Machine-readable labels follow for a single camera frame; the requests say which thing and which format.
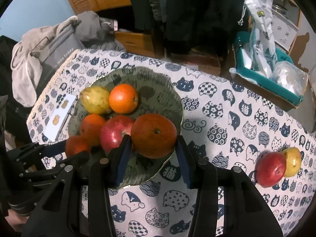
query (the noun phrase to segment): pear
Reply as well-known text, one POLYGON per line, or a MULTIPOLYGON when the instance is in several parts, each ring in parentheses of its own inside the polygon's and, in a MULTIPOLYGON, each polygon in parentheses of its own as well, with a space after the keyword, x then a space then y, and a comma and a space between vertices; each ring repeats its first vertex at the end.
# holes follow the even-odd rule
POLYGON ((284 177, 292 177, 297 174, 301 168, 302 158, 300 151, 296 147, 290 147, 282 151, 286 158, 286 170, 284 177))
POLYGON ((103 87, 88 87, 81 91, 80 101, 89 113, 108 114, 112 111, 109 104, 110 92, 103 87))

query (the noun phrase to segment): grey bag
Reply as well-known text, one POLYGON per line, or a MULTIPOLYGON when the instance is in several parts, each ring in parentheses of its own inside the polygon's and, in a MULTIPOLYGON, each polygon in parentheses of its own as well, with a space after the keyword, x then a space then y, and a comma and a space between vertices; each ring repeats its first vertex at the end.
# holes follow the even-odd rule
POLYGON ((57 69, 76 49, 84 48, 81 41, 75 36, 72 25, 68 25, 55 37, 42 51, 37 58, 39 59, 43 71, 36 88, 39 96, 57 69))

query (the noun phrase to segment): apple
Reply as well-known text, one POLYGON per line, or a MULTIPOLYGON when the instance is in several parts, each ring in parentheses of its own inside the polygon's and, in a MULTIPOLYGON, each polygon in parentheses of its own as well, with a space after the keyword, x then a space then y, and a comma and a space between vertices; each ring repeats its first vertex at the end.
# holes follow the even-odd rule
POLYGON ((125 134, 131 134, 134 121, 134 119, 124 115, 117 115, 106 121, 101 128, 100 141, 107 154, 113 148, 119 147, 125 134))
POLYGON ((258 162, 256 179, 262 187, 272 187, 284 176, 286 158, 282 152, 267 153, 258 162))

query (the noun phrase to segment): black metal bracket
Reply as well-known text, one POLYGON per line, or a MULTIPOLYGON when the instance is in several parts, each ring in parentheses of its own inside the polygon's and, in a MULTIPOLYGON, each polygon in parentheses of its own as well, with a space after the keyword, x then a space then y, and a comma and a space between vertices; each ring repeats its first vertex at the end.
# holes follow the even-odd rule
MULTIPOLYGON (((49 147, 49 154, 62 152, 63 144, 56 146, 54 152, 53 146, 49 147)), ((38 158, 38 153, 47 154, 47 148, 35 145, 34 149, 20 153, 14 151, 10 158, 19 157, 20 160, 16 162, 15 159, 13 163, 20 163, 20 166, 29 161, 26 163, 28 166, 32 164, 30 156, 38 158)), ((53 169, 23 173, 20 180, 27 183, 27 190, 39 191, 31 192, 28 198, 22 199, 23 202, 16 202, 17 206, 12 202, 13 196, 8 197, 15 211, 32 211, 22 237, 84 237, 80 233, 79 220, 82 185, 88 185, 90 236, 115 237, 107 188, 117 188, 123 181, 131 149, 131 137, 125 135, 120 147, 113 149, 107 157, 103 151, 81 152, 60 161, 53 169)), ((223 236, 282 236, 270 208, 241 168, 215 167, 200 158, 196 151, 189 150, 182 136, 177 138, 176 154, 184 182, 188 188, 198 189, 189 237, 215 236, 219 186, 224 187, 223 236)))

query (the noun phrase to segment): cat print tablecloth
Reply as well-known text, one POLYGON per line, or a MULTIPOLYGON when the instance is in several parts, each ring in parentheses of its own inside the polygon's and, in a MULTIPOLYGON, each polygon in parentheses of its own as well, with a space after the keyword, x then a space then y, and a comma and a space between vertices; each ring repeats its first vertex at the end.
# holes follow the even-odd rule
MULTIPOLYGON (((278 220, 284 236, 298 223, 316 189, 316 140, 299 122, 269 100, 224 78, 177 64, 118 51, 77 50, 58 69, 27 120, 33 142, 51 144, 43 134, 50 115, 66 94, 78 95, 97 78, 117 68, 146 66, 170 79, 182 98, 182 135, 190 149, 218 167, 237 165, 252 180, 278 220), (255 163, 265 150, 287 147, 301 151, 298 174, 262 188, 254 176, 255 163)), ((58 140, 68 138, 68 120, 58 140)), ((46 168, 65 154, 45 158, 46 168)), ((184 184, 176 155, 150 181, 128 188, 109 189, 118 236, 185 237, 195 208, 197 190, 184 184)), ((87 214, 87 188, 83 188, 82 212, 87 214)), ((223 189, 218 188, 216 235, 223 231, 223 189)))

